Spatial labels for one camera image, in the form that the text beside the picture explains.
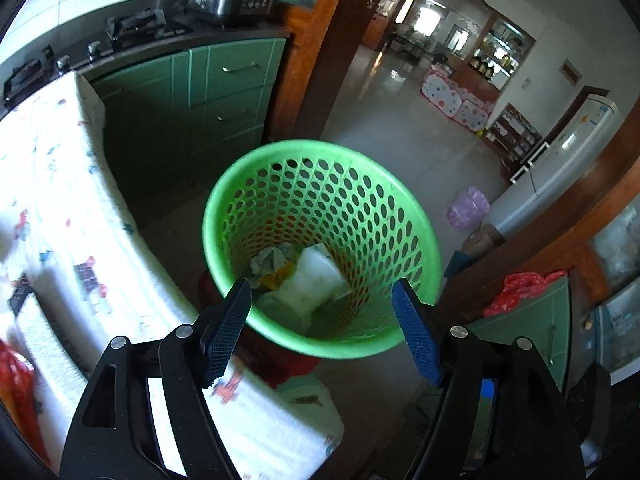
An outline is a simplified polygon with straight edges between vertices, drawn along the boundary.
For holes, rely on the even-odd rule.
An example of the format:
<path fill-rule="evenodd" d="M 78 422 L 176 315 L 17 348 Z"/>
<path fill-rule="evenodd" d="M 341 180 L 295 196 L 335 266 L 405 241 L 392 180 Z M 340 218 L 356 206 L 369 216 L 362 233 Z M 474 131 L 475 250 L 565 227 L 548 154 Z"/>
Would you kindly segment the purple plastic bag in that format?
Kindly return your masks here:
<path fill-rule="evenodd" d="M 490 203 L 484 193 L 475 186 L 461 191 L 449 204 L 446 218 L 457 231 L 476 229 L 488 215 Z"/>

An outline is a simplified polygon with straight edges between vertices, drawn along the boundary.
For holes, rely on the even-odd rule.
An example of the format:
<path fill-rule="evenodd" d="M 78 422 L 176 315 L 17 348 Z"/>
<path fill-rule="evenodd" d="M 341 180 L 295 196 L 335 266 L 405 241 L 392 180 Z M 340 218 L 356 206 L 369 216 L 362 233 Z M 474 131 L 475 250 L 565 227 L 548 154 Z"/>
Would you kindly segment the wooden shoe shelf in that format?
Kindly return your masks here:
<path fill-rule="evenodd" d="M 528 119 L 511 103 L 491 123 L 485 134 L 491 148 L 497 153 L 501 174 L 506 180 L 517 179 L 519 171 L 542 144 L 542 136 Z"/>

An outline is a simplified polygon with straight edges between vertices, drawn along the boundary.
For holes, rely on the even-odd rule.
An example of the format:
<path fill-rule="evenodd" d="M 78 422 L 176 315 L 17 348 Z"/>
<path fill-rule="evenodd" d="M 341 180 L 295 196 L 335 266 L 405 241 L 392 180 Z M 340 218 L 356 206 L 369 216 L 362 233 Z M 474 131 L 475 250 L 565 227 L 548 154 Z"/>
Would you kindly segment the yellow snack bag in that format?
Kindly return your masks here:
<path fill-rule="evenodd" d="M 286 262 L 279 269 L 263 275 L 259 280 L 259 286 L 268 290 L 277 290 L 295 271 L 296 264 L 293 261 Z"/>

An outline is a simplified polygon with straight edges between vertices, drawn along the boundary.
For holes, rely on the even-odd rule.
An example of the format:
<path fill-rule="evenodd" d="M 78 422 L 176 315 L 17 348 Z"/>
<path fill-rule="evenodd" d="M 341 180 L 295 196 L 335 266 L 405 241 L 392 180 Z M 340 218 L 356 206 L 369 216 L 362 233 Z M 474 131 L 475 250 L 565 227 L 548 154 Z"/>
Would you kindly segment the black rectangular box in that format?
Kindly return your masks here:
<path fill-rule="evenodd" d="M 10 281 L 12 292 L 8 299 L 8 306 L 14 316 L 20 314 L 26 299 L 34 294 L 26 272 L 22 272 L 18 278 Z"/>

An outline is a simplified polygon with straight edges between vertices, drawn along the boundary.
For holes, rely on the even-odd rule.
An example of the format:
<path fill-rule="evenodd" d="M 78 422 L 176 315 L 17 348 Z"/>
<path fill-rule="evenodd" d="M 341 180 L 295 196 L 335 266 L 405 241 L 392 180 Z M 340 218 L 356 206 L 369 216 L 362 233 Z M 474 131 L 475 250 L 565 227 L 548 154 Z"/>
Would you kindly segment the red plastic bag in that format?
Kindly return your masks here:
<path fill-rule="evenodd" d="M 513 311 L 522 300 L 540 296 L 552 283 L 564 278 L 565 275 L 565 271 L 556 271 L 547 275 L 536 272 L 507 275 L 500 294 L 484 309 L 484 318 Z"/>

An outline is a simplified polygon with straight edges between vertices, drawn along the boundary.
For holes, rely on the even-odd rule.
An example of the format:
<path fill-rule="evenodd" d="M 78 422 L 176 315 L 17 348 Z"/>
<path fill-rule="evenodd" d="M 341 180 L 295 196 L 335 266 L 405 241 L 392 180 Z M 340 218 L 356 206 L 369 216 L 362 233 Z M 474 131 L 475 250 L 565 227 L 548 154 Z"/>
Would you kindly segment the crumpled tissue in basket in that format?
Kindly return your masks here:
<path fill-rule="evenodd" d="M 275 271 L 288 261 L 296 263 L 298 251 L 290 243 L 267 247 L 250 260 L 250 277 L 248 281 L 254 289 L 261 289 L 258 280 L 265 274 Z"/>

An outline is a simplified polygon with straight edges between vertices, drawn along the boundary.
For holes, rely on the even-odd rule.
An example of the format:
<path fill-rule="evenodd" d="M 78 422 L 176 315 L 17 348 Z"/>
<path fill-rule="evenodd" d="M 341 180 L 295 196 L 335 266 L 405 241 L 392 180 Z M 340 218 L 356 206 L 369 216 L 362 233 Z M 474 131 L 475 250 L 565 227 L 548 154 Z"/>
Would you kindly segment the red snack wrapper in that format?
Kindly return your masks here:
<path fill-rule="evenodd" d="M 35 369 L 3 340 L 0 341 L 0 347 L 1 401 L 27 443 L 49 466 L 50 460 L 36 414 Z"/>

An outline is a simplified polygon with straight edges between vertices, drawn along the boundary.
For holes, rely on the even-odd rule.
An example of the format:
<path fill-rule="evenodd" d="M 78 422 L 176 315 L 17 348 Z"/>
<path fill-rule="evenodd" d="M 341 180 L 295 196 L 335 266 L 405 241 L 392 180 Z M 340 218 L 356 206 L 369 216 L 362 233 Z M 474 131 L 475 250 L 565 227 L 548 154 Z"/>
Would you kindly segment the patterned white tablecloth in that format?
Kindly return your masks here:
<path fill-rule="evenodd" d="M 1 123 L 2 309 L 11 312 L 10 281 L 22 272 L 34 290 L 2 333 L 34 364 L 37 420 L 53 466 L 110 341 L 160 339 L 198 314 L 119 192 L 103 151 L 104 115 L 88 81 L 69 73 Z M 204 398 L 244 479 L 309 479 L 344 434 L 317 379 L 272 388 L 239 358 Z"/>

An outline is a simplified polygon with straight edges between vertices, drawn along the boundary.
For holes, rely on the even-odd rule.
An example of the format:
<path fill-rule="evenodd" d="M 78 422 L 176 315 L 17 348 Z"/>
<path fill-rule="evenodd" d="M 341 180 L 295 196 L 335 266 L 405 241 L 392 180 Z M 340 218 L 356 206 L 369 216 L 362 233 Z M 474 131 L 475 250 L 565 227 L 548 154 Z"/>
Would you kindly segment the white paper cup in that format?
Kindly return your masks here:
<path fill-rule="evenodd" d="M 295 271 L 279 289 L 259 297 L 257 309 L 288 330 L 305 335 L 314 312 L 348 296 L 352 288 L 322 243 L 303 249 L 295 264 Z"/>

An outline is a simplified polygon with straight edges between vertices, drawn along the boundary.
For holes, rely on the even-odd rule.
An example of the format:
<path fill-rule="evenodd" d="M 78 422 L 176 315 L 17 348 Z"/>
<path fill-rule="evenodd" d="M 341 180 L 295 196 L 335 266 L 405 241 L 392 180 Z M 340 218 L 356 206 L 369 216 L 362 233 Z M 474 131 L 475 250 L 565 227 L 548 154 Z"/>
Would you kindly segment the wooden door frame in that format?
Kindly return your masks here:
<path fill-rule="evenodd" d="M 271 19 L 290 33 L 272 92 L 266 142 L 320 139 L 380 0 L 276 0 Z"/>

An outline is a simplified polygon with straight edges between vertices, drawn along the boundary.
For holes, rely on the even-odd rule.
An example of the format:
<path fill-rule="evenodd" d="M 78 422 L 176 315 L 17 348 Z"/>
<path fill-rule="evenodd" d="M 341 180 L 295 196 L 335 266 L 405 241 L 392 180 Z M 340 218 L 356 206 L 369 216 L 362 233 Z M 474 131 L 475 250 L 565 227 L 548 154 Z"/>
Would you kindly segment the green kitchen cabinet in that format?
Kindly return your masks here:
<path fill-rule="evenodd" d="M 276 37 L 210 44 L 93 81 L 107 165 L 137 222 L 210 191 L 258 148 L 285 46 Z"/>

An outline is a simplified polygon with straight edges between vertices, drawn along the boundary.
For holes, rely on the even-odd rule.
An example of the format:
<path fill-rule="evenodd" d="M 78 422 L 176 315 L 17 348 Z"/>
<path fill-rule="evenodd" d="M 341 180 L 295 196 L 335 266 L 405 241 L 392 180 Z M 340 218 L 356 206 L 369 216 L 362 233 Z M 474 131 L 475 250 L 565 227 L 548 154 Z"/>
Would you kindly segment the black gas stove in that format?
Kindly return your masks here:
<path fill-rule="evenodd" d="M 179 3 L 119 4 L 81 15 L 50 29 L 1 63 L 1 110 L 16 107 L 32 92 L 70 70 L 192 30 Z"/>

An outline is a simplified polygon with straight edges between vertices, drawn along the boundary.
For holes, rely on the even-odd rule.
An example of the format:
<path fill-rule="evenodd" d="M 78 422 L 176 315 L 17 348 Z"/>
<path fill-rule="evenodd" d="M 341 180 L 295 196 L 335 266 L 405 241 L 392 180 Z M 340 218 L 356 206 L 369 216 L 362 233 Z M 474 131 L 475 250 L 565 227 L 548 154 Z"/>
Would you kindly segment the white refrigerator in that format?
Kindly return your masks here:
<path fill-rule="evenodd" d="M 591 166 L 620 126 L 616 104 L 592 94 L 560 134 L 490 206 L 484 219 L 514 236 L 551 206 Z"/>

